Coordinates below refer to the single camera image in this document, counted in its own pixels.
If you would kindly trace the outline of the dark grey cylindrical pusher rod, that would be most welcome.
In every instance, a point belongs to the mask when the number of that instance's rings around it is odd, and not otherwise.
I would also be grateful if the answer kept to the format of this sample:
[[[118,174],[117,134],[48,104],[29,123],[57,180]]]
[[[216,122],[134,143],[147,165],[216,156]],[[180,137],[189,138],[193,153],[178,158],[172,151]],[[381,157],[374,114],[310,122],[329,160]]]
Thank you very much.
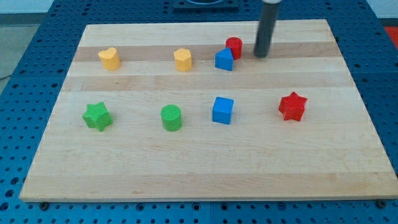
[[[269,54],[275,22],[279,14],[280,0],[262,0],[262,9],[254,44],[254,55],[265,58]]]

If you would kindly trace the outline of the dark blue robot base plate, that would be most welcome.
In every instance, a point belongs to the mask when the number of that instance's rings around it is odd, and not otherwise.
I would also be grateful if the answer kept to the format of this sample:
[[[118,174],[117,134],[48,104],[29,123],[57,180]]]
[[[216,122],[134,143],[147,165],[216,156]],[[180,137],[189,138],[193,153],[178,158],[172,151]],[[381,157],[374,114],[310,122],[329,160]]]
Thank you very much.
[[[239,9],[239,0],[173,0],[173,12]]]

